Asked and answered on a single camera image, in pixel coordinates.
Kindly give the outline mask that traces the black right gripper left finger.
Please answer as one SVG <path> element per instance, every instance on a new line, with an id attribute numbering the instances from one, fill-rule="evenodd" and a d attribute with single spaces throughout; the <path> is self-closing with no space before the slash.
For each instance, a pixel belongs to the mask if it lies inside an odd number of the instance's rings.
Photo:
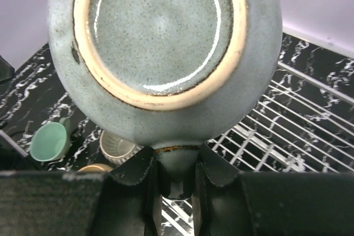
<path id="1" fill-rule="evenodd" d="M 2 235 L 158 235 L 161 210 L 151 148 L 111 172 L 1 172 Z"/>

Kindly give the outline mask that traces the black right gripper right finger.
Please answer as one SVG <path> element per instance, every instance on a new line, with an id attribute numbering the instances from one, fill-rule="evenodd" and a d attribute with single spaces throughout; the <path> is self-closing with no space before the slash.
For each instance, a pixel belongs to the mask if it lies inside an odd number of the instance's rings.
<path id="1" fill-rule="evenodd" d="M 195 235 L 352 235 L 353 174 L 240 171 L 203 145 Z"/>

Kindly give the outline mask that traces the tan glazed ceramic mug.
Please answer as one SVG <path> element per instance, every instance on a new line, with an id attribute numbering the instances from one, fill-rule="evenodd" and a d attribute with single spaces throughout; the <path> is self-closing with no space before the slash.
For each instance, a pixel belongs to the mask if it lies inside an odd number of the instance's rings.
<path id="1" fill-rule="evenodd" d="M 110 172 L 113 168 L 106 164 L 86 165 L 78 170 L 78 172 Z"/>

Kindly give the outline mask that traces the white ribbed ceramic mug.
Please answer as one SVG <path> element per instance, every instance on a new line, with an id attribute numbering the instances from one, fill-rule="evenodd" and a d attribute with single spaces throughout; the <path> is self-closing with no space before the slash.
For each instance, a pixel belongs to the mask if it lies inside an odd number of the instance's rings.
<path id="1" fill-rule="evenodd" d="M 100 150 L 104 157 L 111 163 L 119 166 L 133 157 L 142 147 L 136 143 L 103 131 L 100 135 Z"/>

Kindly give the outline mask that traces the grey-blue speckled ceramic mug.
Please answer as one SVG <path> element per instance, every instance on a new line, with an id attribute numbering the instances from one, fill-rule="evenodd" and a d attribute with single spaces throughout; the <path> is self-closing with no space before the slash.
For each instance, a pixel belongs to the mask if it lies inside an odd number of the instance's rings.
<path id="1" fill-rule="evenodd" d="M 257 104 L 282 42 L 280 0 L 49 0 L 49 47 L 73 102 L 153 148 L 160 193 L 184 200 L 200 145 Z"/>

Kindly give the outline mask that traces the mint green cup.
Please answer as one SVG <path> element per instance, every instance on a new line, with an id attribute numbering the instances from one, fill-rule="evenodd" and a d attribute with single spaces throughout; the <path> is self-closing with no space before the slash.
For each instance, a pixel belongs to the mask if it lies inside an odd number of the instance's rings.
<path id="1" fill-rule="evenodd" d="M 29 153 L 39 162 L 61 159 L 70 148 L 71 122 L 68 117 L 41 126 L 33 135 Z"/>

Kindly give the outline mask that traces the black marble pattern mat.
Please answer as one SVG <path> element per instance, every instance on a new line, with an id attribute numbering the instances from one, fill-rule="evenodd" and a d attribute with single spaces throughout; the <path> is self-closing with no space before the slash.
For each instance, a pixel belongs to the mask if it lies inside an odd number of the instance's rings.
<path id="1" fill-rule="evenodd" d="M 279 62 L 301 72 L 314 69 L 320 77 L 342 59 L 350 59 L 318 47 L 308 41 L 285 35 Z M 341 87 L 353 97 L 353 76 L 349 87 Z M 30 153 L 35 132 L 43 125 L 68 117 L 71 122 L 70 148 L 59 160 L 39 162 Z M 90 121 L 64 91 L 55 72 L 48 46 L 43 46 L 1 86 L 1 168 L 12 170 L 76 171 L 103 163 L 98 139 L 101 128 Z M 162 198 L 158 235 L 195 235 L 193 196 L 190 200 L 172 201 Z"/>

